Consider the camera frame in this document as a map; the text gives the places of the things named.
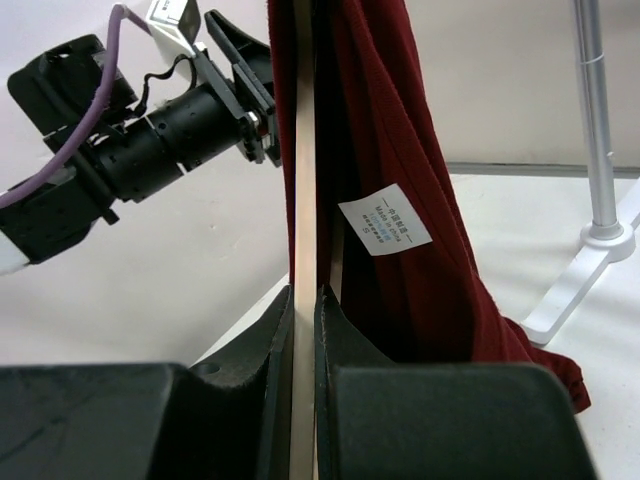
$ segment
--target metal pole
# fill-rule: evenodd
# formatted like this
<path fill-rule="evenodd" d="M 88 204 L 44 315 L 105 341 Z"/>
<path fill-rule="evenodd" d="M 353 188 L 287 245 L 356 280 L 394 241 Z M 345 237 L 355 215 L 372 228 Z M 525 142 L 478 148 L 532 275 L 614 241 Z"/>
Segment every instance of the metal pole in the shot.
<path fill-rule="evenodd" d="M 607 84 L 600 34 L 598 0 L 573 0 L 575 44 L 581 87 L 581 107 L 593 207 L 594 238 L 608 240 L 622 234 L 613 186 L 613 152 L 609 133 Z"/>

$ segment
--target dark red garment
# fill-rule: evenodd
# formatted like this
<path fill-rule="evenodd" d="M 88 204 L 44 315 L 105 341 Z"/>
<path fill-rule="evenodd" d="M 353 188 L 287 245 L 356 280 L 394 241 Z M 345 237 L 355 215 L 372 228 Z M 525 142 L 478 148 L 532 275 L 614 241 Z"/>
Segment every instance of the dark red garment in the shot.
<path fill-rule="evenodd" d="M 292 0 L 269 0 L 293 272 L 292 5 Z M 397 183 L 433 243 L 372 257 L 346 227 L 342 306 L 347 317 L 396 361 L 541 364 L 567 387 L 577 411 L 587 408 L 580 368 L 534 348 L 518 325 L 502 317 L 478 276 L 426 103 L 404 2 L 318 0 L 315 34 L 318 281 L 328 280 L 336 202 Z"/>

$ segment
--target metal stand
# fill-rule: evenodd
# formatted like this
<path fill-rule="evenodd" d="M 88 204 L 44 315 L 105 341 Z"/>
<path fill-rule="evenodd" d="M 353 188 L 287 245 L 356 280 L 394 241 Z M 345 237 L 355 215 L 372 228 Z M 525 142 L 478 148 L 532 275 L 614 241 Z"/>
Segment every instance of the metal stand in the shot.
<path fill-rule="evenodd" d="M 529 339 L 542 345 L 556 334 L 607 265 L 634 252 L 634 229 L 640 223 L 640 180 L 616 208 L 598 0 L 572 3 L 583 128 L 591 157 L 593 221 L 582 230 L 578 255 L 522 323 Z"/>

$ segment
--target purple cable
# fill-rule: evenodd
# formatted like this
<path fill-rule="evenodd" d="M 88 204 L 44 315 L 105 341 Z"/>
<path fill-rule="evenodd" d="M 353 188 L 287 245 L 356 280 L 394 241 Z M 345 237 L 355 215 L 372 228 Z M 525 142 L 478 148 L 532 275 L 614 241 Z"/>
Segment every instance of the purple cable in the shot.
<path fill-rule="evenodd" d="M 113 83 L 115 82 L 118 70 L 120 24 L 124 18 L 128 18 L 132 23 L 140 27 L 146 33 L 151 34 L 145 21 L 129 10 L 125 5 L 116 4 L 113 6 L 111 15 L 109 16 L 106 59 L 102 70 L 102 78 L 100 80 L 100 86 L 96 90 L 93 101 L 91 102 L 91 106 L 84 114 L 82 120 L 80 120 L 80 123 L 78 123 L 78 126 L 69 136 L 65 144 L 38 173 L 28 178 L 12 190 L 7 191 L 4 195 L 0 195 L 0 209 L 19 202 L 47 183 L 47 180 L 62 168 L 65 163 L 67 163 L 76 150 L 78 150 L 80 145 L 82 145 L 91 134 L 91 131 L 100 120 L 102 112 L 107 107 L 109 99 L 111 98 L 111 90 L 113 89 Z"/>

